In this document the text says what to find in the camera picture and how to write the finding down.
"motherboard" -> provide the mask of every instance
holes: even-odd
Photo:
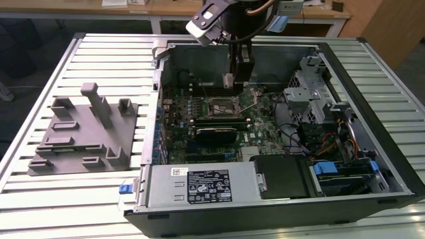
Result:
[[[284,154],[273,120],[276,93],[247,86],[237,96],[199,97],[192,88],[165,88],[168,164],[241,162]]]

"wooden cabinet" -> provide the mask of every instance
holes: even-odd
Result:
[[[345,0],[340,37],[364,37],[396,69],[425,36],[425,0]]]

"table leg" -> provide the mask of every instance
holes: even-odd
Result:
[[[153,34],[161,34],[161,16],[151,16],[151,27],[152,27],[152,33]]]
[[[65,27],[65,19],[55,19],[59,29]]]
[[[336,19],[333,25],[329,28],[326,37],[338,37],[342,30],[346,19]]]
[[[13,93],[8,90],[4,84],[0,82],[0,99],[4,101],[12,101],[15,98]]]

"blue release tab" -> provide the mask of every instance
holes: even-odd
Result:
[[[120,194],[132,194],[133,193],[133,184],[120,185]]]
[[[318,162],[313,166],[316,175],[322,173],[338,173],[337,166],[334,166],[333,162]]]
[[[378,172],[380,171],[380,167],[378,167],[378,164],[376,161],[370,161],[370,167],[373,169],[374,172]]]
[[[320,168],[318,164],[314,164],[314,165],[313,165],[313,169],[314,169],[314,173],[316,173],[316,175],[318,175],[318,174],[321,174],[321,173],[322,173],[322,172],[321,172],[321,168]]]

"white sticker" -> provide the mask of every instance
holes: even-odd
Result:
[[[232,195],[231,193],[221,193],[221,194],[219,193],[217,197],[223,198],[223,197],[229,197],[231,195]]]
[[[148,11],[129,11],[131,13],[148,14]]]
[[[172,176],[187,176],[189,168],[172,168]]]

